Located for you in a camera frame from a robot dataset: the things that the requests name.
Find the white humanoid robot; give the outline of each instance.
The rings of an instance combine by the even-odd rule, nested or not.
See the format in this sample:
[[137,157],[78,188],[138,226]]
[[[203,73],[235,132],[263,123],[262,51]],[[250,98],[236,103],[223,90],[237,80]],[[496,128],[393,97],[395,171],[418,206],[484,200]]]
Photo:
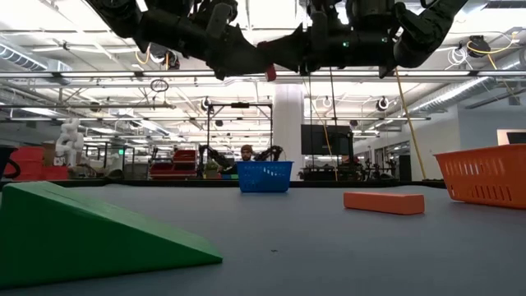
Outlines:
[[78,132],[80,123],[78,118],[69,118],[61,126],[61,134],[55,146],[55,166],[76,166],[76,154],[82,152],[84,147],[84,136]]

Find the black monitor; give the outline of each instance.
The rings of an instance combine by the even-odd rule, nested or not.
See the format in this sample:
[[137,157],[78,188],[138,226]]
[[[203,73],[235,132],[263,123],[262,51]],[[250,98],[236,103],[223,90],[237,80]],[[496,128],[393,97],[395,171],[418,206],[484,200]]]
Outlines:
[[[350,155],[353,157],[353,134],[349,126],[327,126],[327,136],[333,155]],[[302,154],[330,154],[322,125],[302,125]]]
[[508,132],[510,144],[526,144],[526,132]]

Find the foam ramp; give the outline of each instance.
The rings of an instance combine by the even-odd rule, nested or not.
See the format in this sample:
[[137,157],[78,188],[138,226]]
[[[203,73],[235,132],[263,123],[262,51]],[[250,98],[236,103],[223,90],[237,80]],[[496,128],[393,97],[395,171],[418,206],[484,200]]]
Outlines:
[[204,238],[47,182],[9,184],[0,289],[220,263]]

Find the gray table surface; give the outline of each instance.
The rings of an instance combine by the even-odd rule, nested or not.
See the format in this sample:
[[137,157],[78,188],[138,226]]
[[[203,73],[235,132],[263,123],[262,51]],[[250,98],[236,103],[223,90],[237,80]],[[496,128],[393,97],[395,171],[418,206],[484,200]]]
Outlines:
[[[526,295],[526,211],[453,202],[446,190],[72,190],[204,236],[224,263],[0,295]],[[345,210],[346,191],[422,193],[426,213]]]

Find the red object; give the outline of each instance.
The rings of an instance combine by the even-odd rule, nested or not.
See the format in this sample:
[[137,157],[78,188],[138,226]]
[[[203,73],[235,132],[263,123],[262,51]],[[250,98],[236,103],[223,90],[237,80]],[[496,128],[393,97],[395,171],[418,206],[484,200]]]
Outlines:
[[451,199],[526,209],[526,145],[435,155]]
[[344,206],[348,209],[373,210],[399,215],[421,214],[425,210],[422,194],[346,192]]
[[67,180],[67,167],[43,167],[42,180]]
[[196,156],[195,150],[175,151],[171,163],[154,162],[150,166],[150,177],[154,180],[194,178],[197,176]]
[[22,146],[17,151],[11,154],[11,159],[18,162],[18,160],[37,160],[44,159],[43,147]]
[[278,77],[278,74],[276,73],[276,69],[274,67],[274,64],[271,65],[265,72],[265,77],[267,82],[275,81]]
[[42,178],[42,160],[14,160],[20,166],[20,176],[15,181],[38,181]]

